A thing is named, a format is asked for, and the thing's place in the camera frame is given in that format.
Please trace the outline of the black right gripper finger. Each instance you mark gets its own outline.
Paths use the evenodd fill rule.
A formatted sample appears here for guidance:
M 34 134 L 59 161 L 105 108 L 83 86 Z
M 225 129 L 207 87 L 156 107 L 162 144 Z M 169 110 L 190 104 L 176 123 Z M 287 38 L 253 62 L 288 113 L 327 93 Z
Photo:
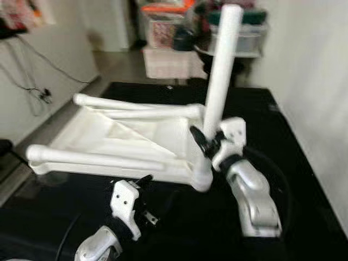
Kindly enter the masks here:
M 209 158 L 209 141 L 206 138 L 206 135 L 203 134 L 203 132 L 196 126 L 190 126 L 189 132 L 191 133 L 191 136 L 193 137 L 194 142 L 196 143 L 196 146 L 201 149 L 202 154 Z

